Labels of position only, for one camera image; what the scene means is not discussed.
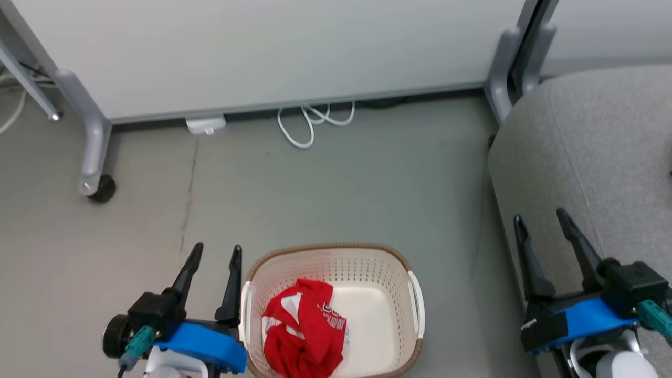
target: black wheel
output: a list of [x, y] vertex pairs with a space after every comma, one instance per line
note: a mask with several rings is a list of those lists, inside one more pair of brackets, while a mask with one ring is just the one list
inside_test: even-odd
[[92, 195], [88, 196], [89, 200], [96, 203], [105, 203], [112, 198], [114, 192], [117, 190], [117, 184], [114, 183], [112, 176], [102, 175], [98, 182], [98, 190]]
[[103, 353], [109, 358], [121, 358], [130, 339], [128, 315], [113, 317], [103, 331]]

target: fabric cushion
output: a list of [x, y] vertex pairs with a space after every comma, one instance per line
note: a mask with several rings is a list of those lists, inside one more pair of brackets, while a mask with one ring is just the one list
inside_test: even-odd
[[[672, 66], [608, 69], [541, 84], [512, 109], [489, 155], [519, 275], [520, 214], [558, 294], [581, 272], [555, 215], [564, 207], [602, 256], [642, 260], [672, 280]], [[646, 357], [672, 377], [672, 349], [640, 332]]]

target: laundry basket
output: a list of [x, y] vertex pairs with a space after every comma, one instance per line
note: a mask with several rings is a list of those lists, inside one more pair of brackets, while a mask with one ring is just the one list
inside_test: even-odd
[[297, 278], [333, 285], [331, 307], [347, 320], [350, 343], [334, 378], [397, 377], [413, 366], [422, 350], [425, 305], [411, 266], [385, 245], [332, 243], [274, 251], [250, 270], [239, 331], [254, 376], [280, 376], [264, 357], [261, 317]]

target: white panel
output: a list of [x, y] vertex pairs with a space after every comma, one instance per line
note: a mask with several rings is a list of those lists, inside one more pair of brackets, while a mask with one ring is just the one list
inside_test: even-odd
[[484, 81], [524, 0], [13, 0], [108, 118]]
[[542, 75], [672, 63], [672, 1], [560, 0]]

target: concrete floor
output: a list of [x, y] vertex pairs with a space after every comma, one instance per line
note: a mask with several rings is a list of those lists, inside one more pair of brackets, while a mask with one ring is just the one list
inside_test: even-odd
[[[0, 120], [18, 93], [0, 95]], [[344, 118], [346, 114], [336, 116]], [[30, 100], [0, 136], [0, 367], [7, 377], [113, 377], [107, 321], [170, 285], [194, 243], [205, 251], [187, 302], [212, 319], [233, 246], [247, 270], [277, 249], [372, 241], [401, 251], [420, 280], [425, 345], [412, 377], [536, 377], [486, 170], [495, 130], [480, 96], [359, 109], [317, 126], [308, 151], [275, 118], [118, 133], [105, 205], [76, 193], [84, 130]], [[302, 118], [289, 131], [307, 137]], [[140, 377], [142, 366], [129, 377]]]

